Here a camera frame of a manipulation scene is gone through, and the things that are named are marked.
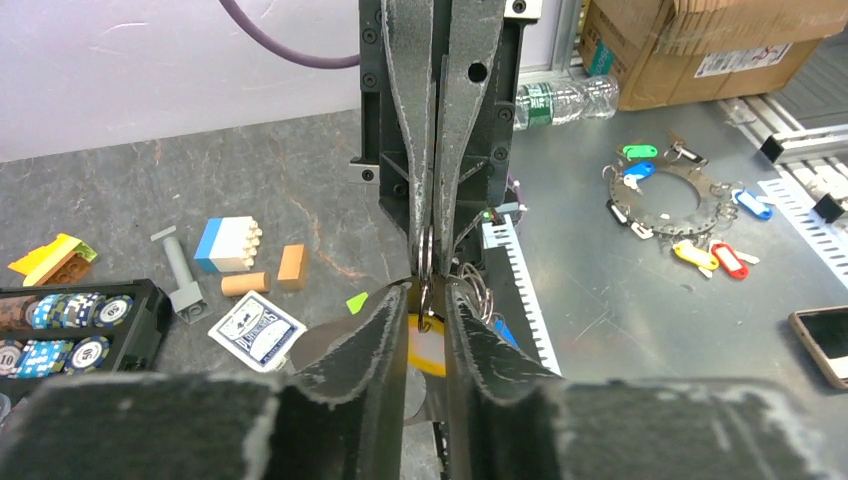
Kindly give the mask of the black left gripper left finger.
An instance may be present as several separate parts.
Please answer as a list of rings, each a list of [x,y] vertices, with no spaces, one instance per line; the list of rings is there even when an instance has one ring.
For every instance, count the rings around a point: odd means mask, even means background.
[[[408,282],[297,373],[52,378],[10,416],[5,479],[395,479]]]

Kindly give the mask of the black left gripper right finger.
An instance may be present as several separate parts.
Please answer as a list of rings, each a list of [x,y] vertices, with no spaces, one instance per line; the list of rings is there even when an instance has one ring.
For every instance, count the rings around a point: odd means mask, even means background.
[[[825,479],[824,439],[754,379],[575,383],[501,340],[445,289],[453,479]]]

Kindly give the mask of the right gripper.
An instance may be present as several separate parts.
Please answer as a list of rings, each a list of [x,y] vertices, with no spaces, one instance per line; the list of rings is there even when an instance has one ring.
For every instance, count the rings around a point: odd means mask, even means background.
[[[538,1],[362,1],[361,153],[419,275],[483,261],[506,195],[524,30]]]

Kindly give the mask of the blue key tag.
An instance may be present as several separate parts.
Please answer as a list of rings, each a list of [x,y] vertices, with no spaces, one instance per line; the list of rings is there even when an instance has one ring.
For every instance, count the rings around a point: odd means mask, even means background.
[[[519,349],[519,345],[513,336],[509,326],[506,321],[502,317],[497,317],[494,321],[494,331],[498,334],[505,342],[510,344],[512,347]]]

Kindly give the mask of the yellow key tag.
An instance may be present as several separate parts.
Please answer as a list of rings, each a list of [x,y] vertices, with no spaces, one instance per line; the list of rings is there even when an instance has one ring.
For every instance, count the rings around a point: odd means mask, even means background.
[[[424,316],[425,330],[418,328],[418,315],[410,313],[408,364],[421,372],[436,376],[446,376],[445,328],[436,317]]]

